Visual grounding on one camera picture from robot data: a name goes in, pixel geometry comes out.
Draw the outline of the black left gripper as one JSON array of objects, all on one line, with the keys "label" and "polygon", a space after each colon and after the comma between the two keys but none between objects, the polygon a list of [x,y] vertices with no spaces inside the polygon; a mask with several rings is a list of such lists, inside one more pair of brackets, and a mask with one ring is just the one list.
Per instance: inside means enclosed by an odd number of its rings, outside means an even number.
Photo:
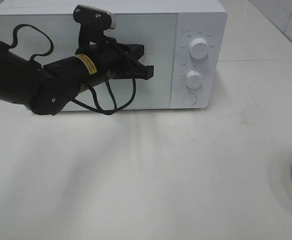
[{"label": "black left gripper", "polygon": [[142,44],[121,44],[104,31],[80,26],[75,55],[44,65],[53,84],[68,95],[78,95],[110,79],[149,80],[153,65],[136,64],[145,51]]}]

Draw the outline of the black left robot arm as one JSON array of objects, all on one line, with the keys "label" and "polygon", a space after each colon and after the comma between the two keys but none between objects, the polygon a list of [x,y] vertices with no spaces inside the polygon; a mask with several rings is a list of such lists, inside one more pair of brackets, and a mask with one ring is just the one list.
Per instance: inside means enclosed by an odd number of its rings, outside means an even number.
[{"label": "black left robot arm", "polygon": [[112,115],[124,108],[103,109],[95,87],[110,86],[110,80],[148,80],[154,66],[143,65],[141,44],[120,44],[102,30],[81,26],[75,54],[46,65],[32,55],[28,60],[12,53],[19,41],[20,24],[13,30],[13,41],[0,41],[0,100],[23,105],[37,115],[56,115],[68,103],[89,111]]}]

